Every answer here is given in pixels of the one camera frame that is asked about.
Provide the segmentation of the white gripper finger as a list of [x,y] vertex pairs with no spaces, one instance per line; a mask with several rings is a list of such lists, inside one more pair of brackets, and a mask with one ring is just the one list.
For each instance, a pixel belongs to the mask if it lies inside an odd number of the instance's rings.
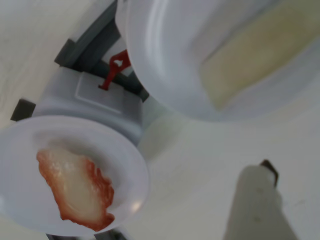
[[294,240],[277,191],[278,171],[267,159],[245,167],[238,178],[225,240]]

